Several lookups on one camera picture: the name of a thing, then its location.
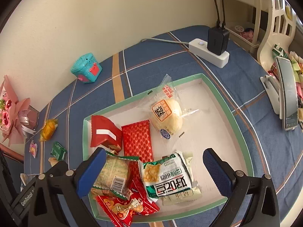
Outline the steamed bun clear packet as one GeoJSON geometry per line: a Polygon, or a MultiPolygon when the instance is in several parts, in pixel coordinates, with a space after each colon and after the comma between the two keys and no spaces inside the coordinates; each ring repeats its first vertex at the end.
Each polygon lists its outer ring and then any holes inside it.
{"type": "Polygon", "coordinates": [[[166,140],[182,136],[200,112],[197,108],[185,106],[168,74],[141,99],[138,108],[147,113],[151,124],[166,140]]]}

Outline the pink flower bouquet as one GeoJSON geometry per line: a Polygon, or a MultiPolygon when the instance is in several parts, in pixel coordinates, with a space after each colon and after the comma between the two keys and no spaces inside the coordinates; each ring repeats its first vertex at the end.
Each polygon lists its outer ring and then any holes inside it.
{"type": "Polygon", "coordinates": [[[19,119],[19,112],[28,110],[31,100],[30,98],[18,99],[8,75],[4,75],[4,80],[1,84],[1,93],[3,90],[6,92],[6,98],[4,99],[4,109],[1,109],[2,142],[8,139],[8,146],[23,144],[25,135],[19,119]]]}

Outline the red white stripe packet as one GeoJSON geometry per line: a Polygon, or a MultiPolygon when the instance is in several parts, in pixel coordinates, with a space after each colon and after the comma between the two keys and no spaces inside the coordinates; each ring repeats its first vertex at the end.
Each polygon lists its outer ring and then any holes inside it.
{"type": "Polygon", "coordinates": [[[122,130],[110,119],[101,115],[91,116],[91,142],[92,148],[103,145],[119,153],[122,150],[122,130]]]}

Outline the round rice cracker packet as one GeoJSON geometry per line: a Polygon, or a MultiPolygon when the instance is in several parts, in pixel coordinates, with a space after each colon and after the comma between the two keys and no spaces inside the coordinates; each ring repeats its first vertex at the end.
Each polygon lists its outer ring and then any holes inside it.
{"type": "Polygon", "coordinates": [[[106,151],[106,161],[92,188],[127,199],[127,185],[131,174],[130,163],[138,163],[138,156],[117,156],[106,151]]]}

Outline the small pink candy packet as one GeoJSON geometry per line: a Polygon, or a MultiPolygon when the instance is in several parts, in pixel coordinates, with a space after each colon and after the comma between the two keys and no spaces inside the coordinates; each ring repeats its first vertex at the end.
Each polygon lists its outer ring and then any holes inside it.
{"type": "Polygon", "coordinates": [[[38,150],[38,146],[37,146],[37,144],[32,140],[31,143],[30,143],[29,152],[30,152],[30,154],[33,156],[33,158],[36,158],[36,156],[37,156],[37,150],[38,150]]]}

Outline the teal toy house box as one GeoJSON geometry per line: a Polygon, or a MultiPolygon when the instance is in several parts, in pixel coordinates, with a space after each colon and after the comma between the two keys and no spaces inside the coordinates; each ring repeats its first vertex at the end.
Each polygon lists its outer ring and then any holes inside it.
{"type": "Polygon", "coordinates": [[[92,53],[80,56],[70,68],[71,73],[84,84],[95,82],[102,70],[92,53]]]}

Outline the long red patterned packet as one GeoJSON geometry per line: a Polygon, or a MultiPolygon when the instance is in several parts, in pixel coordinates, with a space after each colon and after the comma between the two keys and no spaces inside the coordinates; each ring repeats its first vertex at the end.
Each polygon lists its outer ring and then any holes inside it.
{"type": "Polygon", "coordinates": [[[139,157],[142,162],[154,160],[149,120],[122,126],[125,156],[139,157]]]}

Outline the white phone stand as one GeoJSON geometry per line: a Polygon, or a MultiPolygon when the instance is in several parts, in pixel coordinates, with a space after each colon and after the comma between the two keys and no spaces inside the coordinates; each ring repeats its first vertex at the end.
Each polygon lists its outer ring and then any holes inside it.
{"type": "Polygon", "coordinates": [[[278,80],[271,75],[264,75],[260,78],[260,81],[268,95],[274,113],[282,119],[281,91],[278,80]]]}

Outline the glass vase with ribbon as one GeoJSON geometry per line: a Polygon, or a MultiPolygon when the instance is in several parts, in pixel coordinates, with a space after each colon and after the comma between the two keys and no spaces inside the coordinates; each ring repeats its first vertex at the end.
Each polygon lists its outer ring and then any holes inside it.
{"type": "Polygon", "coordinates": [[[21,110],[18,113],[18,117],[21,123],[22,132],[25,136],[34,135],[37,132],[37,126],[39,123],[39,112],[32,106],[29,106],[27,110],[21,110]]]}

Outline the smartphone on stand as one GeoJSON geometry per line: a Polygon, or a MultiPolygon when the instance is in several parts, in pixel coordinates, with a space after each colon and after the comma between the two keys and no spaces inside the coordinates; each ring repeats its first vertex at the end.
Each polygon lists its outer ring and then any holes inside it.
{"type": "Polygon", "coordinates": [[[277,56],[275,63],[280,83],[280,107],[283,129],[293,130],[298,125],[298,99],[294,72],[290,60],[277,56]]]}

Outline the green white cracker packet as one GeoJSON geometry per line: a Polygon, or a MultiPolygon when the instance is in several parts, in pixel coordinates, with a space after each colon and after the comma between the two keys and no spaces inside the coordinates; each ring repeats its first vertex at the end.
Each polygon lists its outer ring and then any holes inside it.
{"type": "Polygon", "coordinates": [[[200,192],[191,168],[192,159],[192,152],[175,151],[158,161],[139,161],[139,173],[148,198],[154,202],[161,197],[175,200],[200,192]]]}

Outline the blue white crumpled packet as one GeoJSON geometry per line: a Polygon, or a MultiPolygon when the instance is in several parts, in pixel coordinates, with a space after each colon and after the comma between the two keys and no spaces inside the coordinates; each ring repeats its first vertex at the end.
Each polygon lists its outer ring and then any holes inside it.
{"type": "Polygon", "coordinates": [[[27,183],[30,181],[30,177],[25,173],[20,173],[20,179],[21,179],[20,191],[22,191],[27,185],[27,183]]]}

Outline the white power strip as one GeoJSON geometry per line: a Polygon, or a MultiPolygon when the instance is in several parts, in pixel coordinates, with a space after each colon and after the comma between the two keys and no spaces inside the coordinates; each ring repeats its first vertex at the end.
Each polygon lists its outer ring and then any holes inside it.
{"type": "Polygon", "coordinates": [[[229,61],[229,52],[224,51],[222,54],[216,55],[209,51],[207,46],[208,42],[199,38],[190,41],[188,44],[189,52],[205,59],[218,68],[223,68],[229,61]]]}

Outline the dark green snack packet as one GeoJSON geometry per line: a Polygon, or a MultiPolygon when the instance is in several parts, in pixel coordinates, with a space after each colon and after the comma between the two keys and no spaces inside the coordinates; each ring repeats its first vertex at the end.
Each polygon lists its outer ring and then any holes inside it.
{"type": "Polygon", "coordinates": [[[50,154],[58,161],[62,161],[65,158],[67,150],[59,143],[54,142],[50,154]]]}

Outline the red cartoon snack packet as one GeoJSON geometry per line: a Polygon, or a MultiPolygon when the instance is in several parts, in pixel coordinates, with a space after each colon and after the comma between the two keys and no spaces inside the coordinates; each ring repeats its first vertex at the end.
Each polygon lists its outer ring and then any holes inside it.
{"type": "Polygon", "coordinates": [[[95,199],[114,226],[130,226],[135,215],[147,216],[160,210],[147,197],[139,173],[130,176],[126,200],[111,196],[96,196],[95,199]]]}

